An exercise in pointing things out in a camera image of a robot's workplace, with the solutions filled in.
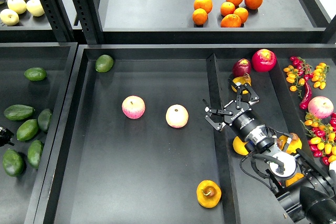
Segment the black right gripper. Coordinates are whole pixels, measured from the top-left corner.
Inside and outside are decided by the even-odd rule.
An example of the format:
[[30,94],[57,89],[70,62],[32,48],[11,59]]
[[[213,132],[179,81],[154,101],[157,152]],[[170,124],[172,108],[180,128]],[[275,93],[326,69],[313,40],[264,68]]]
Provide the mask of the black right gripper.
[[[230,79],[230,84],[234,85],[233,79]],[[248,83],[243,87],[236,86],[236,90],[236,100],[230,101],[223,109],[214,109],[203,99],[204,119],[217,131],[228,125],[243,142],[258,144],[267,138],[265,122],[250,107],[259,102],[259,96]],[[248,102],[242,102],[245,91],[250,95]]]

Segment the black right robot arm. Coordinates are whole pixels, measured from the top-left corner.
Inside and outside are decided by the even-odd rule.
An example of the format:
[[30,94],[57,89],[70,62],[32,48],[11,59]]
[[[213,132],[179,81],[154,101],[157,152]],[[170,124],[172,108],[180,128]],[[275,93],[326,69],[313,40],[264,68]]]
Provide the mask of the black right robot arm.
[[248,82],[229,79],[236,98],[222,109],[205,107],[205,120],[217,131],[229,126],[246,151],[242,162],[250,160],[253,179],[270,189],[287,216],[298,222],[335,223],[335,170],[322,170],[302,149],[298,137],[268,127],[252,110],[259,96]]

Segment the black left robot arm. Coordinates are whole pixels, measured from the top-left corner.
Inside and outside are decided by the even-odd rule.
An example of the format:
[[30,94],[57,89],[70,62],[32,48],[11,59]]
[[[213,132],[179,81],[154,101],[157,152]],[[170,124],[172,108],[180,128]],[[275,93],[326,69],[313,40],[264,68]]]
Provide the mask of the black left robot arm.
[[9,129],[0,126],[0,147],[4,145],[11,145],[14,146],[15,144],[12,142],[12,138],[14,133],[11,132]]

